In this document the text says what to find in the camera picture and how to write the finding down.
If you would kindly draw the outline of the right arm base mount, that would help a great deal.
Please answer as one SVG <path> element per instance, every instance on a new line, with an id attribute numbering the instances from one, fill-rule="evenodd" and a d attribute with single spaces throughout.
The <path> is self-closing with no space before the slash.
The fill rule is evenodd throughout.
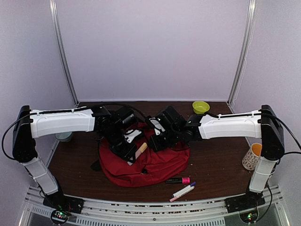
<path id="1" fill-rule="evenodd" d="M 263 193 L 247 191 L 243 195 L 225 199 L 225 206 L 228 213 L 252 209 L 265 204 Z"/>

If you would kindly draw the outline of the pastel yellow pink highlighter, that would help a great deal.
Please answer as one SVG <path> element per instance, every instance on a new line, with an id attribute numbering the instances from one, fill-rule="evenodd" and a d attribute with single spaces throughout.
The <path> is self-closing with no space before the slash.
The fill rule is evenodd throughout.
<path id="1" fill-rule="evenodd" d="M 136 151 L 135 153 L 135 159 L 138 159 L 139 156 L 148 148 L 148 145 L 146 142 L 144 142 Z"/>

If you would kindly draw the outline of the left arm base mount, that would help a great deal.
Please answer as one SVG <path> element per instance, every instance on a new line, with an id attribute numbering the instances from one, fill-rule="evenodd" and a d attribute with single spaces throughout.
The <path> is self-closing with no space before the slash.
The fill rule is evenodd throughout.
<path id="1" fill-rule="evenodd" d="M 41 187 L 41 191 L 44 194 L 43 205 L 62 210 L 64 212 L 71 212 L 80 214 L 83 208 L 84 200 L 81 198 L 66 196 L 56 179 L 56 184 L 58 185 L 58 190 L 53 194 L 47 194 L 44 188 Z"/>

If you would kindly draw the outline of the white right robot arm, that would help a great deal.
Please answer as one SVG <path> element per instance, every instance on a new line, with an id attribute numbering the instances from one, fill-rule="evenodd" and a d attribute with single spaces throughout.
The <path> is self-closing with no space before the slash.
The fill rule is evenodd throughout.
<path id="1" fill-rule="evenodd" d="M 246 194 L 228 198 L 228 205 L 242 204 L 250 208 L 260 202 L 262 192 L 278 160 L 285 154 L 283 127 L 269 105 L 260 110 L 239 114 L 209 112 L 192 115 L 185 120 L 172 106 L 168 106 L 146 122 L 155 130 L 150 138 L 154 151 L 172 147 L 178 142 L 188 144 L 219 137 L 260 138 L 262 150 Z"/>

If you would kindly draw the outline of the purple capped white marker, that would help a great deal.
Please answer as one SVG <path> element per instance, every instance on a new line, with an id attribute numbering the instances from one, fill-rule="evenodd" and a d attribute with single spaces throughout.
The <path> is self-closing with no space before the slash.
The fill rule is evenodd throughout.
<path id="1" fill-rule="evenodd" d="M 184 193 L 185 191 L 189 190 L 191 187 L 193 187 L 195 185 L 196 185 L 196 182 L 191 183 L 190 185 L 188 185 L 188 186 L 184 187 L 183 189 L 179 190 L 178 192 L 172 194 L 172 197 L 174 198 L 174 197 Z"/>

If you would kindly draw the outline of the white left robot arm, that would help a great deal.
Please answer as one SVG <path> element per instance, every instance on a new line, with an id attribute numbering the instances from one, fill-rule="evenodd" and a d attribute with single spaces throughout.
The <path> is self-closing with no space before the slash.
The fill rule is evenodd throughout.
<path id="1" fill-rule="evenodd" d="M 63 209 L 68 204 L 67 197 L 40 159 L 35 149 L 35 139 L 68 132 L 97 132 L 109 142 L 109 149 L 116 156 L 134 163 L 137 146 L 123 132 L 134 123 L 134 117 L 134 113 L 126 107 L 113 113 L 104 106 L 40 111 L 25 105 L 15 123 L 12 155 L 33 176 L 48 202 L 57 209 Z"/>

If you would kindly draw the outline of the black pink highlighter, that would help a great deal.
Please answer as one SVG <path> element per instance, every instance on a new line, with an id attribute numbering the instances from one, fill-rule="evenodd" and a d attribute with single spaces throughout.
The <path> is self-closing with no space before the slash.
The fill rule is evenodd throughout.
<path id="1" fill-rule="evenodd" d="M 165 181 L 166 184 L 189 184 L 190 177 L 169 178 Z"/>

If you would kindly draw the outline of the red student backpack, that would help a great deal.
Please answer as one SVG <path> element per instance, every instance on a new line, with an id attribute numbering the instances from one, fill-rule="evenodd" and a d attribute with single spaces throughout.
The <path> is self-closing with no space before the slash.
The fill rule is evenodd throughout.
<path id="1" fill-rule="evenodd" d="M 99 159 L 90 168 L 103 172 L 112 183 L 130 188 L 168 180 L 187 168 L 190 157 L 190 148 L 183 142 L 158 152 L 147 147 L 132 165 L 111 152 L 107 139 L 103 138 L 98 148 Z"/>

